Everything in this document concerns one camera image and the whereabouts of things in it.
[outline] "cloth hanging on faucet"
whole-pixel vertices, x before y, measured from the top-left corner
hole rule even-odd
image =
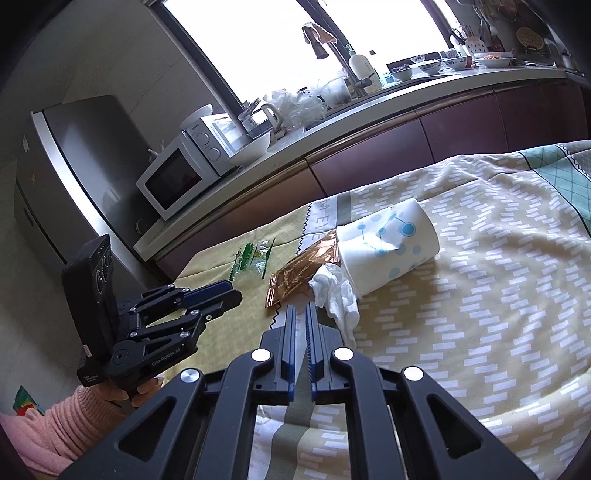
[[[316,37],[316,40],[318,40],[320,43],[328,43],[328,42],[336,43],[336,37],[332,33],[326,31],[324,28],[322,28],[317,23],[306,22],[302,26],[302,28],[303,27],[309,27],[312,30],[314,30],[314,36]],[[310,44],[310,40],[308,40],[308,37],[306,37],[305,34],[304,34],[304,40],[306,41],[307,44]]]

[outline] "bed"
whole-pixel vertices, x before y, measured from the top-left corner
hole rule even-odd
[[[591,141],[459,155],[318,200],[199,252],[175,284],[228,278],[241,246],[270,238],[275,271],[336,225],[416,198],[441,250],[360,301],[358,350],[380,367],[422,367],[539,478],[555,479],[591,429],[590,174]],[[344,407],[315,406],[301,368],[310,290],[265,309],[268,275],[234,286],[242,305],[208,324],[199,351],[167,378],[189,366],[225,368],[295,305],[295,401],[259,407],[249,478],[350,478]]]

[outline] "cabinet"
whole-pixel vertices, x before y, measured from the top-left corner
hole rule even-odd
[[[474,153],[506,153],[505,130],[495,95],[421,117],[433,160]]]
[[[266,225],[322,197],[324,193],[320,185],[306,167],[304,171],[278,183],[210,223],[162,257],[157,264],[170,278],[177,278],[197,252]]]
[[[580,86],[575,83],[543,83],[541,91],[551,135],[548,143],[588,138],[587,115]]]
[[[510,151],[587,138],[580,88],[542,83],[497,94]]]
[[[415,119],[345,148],[311,168],[331,196],[432,163],[425,132]]]

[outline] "kitchen faucet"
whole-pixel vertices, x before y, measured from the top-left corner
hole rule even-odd
[[[301,28],[301,30],[304,33],[304,38],[307,40],[307,43],[312,45],[312,50],[314,50],[316,58],[319,60],[323,60],[323,59],[327,58],[329,56],[329,54],[324,49],[322,44],[318,41],[318,39],[316,38],[316,34],[317,34],[316,29],[314,29],[313,27],[310,27],[308,25],[304,25]],[[365,88],[363,88],[363,87],[367,87],[367,86],[371,85],[371,80],[359,79],[357,77],[357,75],[354,74],[353,70],[349,66],[349,63],[343,58],[343,56],[339,52],[339,49],[334,44],[334,42],[328,41],[328,42],[326,42],[326,44],[329,46],[329,49],[331,49],[332,53],[335,55],[337,60],[343,66],[344,70],[347,72],[347,76],[349,77],[349,81],[351,82],[351,85],[353,86],[355,93],[357,94],[357,97],[361,98],[361,97],[367,96],[367,92],[365,91]]]

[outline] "white wall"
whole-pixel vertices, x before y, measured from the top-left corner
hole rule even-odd
[[[114,94],[152,148],[219,104],[138,0],[73,0],[31,43],[0,92],[0,167],[18,158],[30,111]]]

